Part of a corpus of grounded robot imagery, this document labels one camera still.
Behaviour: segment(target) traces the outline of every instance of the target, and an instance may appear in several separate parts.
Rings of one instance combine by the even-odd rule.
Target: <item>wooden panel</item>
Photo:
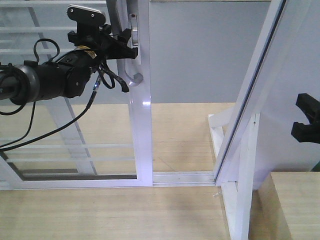
[[[272,239],[319,239],[318,172],[272,172],[259,194]]]
[[[228,240],[218,187],[0,191],[0,239]]]

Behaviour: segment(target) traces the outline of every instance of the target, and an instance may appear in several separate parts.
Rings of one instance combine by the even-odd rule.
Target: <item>wooden floor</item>
[[[215,157],[210,138],[208,115],[219,113],[233,103],[155,103],[152,104],[153,169],[155,172],[212,171]],[[79,114],[84,105],[73,105]],[[0,138],[23,135],[31,106],[14,116],[1,117]],[[94,104],[78,120],[87,144],[132,144],[131,124],[127,104]],[[35,110],[29,137],[37,137],[55,129],[56,125],[46,106]],[[63,145],[63,138],[55,134],[36,145]],[[49,159],[70,158],[67,149],[16,149],[7,152],[9,158]],[[92,157],[132,157],[132,148],[90,148]],[[74,162],[17,163],[19,169],[75,169]],[[134,173],[134,160],[94,162],[99,174]]]
[[[1,240],[228,240],[219,187],[0,191]]]

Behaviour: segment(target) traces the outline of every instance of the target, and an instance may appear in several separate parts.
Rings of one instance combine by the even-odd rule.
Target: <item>robotic arm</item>
[[[69,42],[76,46],[74,50],[54,60],[60,53],[59,46],[55,41],[43,38],[38,40],[33,47],[36,61],[24,61],[22,65],[14,66],[11,63],[8,65],[0,64],[0,70],[2,70],[0,72],[0,100],[10,99],[12,103],[20,106],[13,112],[0,111],[0,115],[16,114],[23,109],[26,103],[33,102],[30,125],[26,134],[15,141],[0,145],[0,154],[34,143],[76,122],[90,108],[101,81],[108,89],[113,89],[116,80],[121,85],[123,92],[129,92],[126,82],[109,69],[107,60],[135,59],[137,57],[138,49],[127,46],[131,38],[131,30],[125,29],[117,35],[117,38],[112,37],[110,35],[112,29],[110,25],[105,24],[104,13],[88,7],[72,4],[67,10],[67,15],[71,20],[77,22],[77,31],[70,31],[67,35]],[[57,54],[43,64],[39,64],[36,49],[39,42],[51,42],[57,49]],[[28,135],[32,126],[36,101],[60,96],[66,98],[81,96],[91,74],[95,72],[98,72],[98,79],[93,87],[91,97],[83,112],[75,119],[47,134],[8,146]],[[109,76],[111,85],[105,80],[104,74]]]

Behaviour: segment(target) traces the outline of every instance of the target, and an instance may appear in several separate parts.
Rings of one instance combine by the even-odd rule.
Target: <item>white wall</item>
[[[268,7],[269,2],[152,2],[152,102],[235,102]]]

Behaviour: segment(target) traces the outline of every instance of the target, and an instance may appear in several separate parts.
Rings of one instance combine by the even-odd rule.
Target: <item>black clamp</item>
[[[307,93],[298,94],[296,103],[310,124],[294,122],[291,135],[300,143],[320,144],[320,102]]]

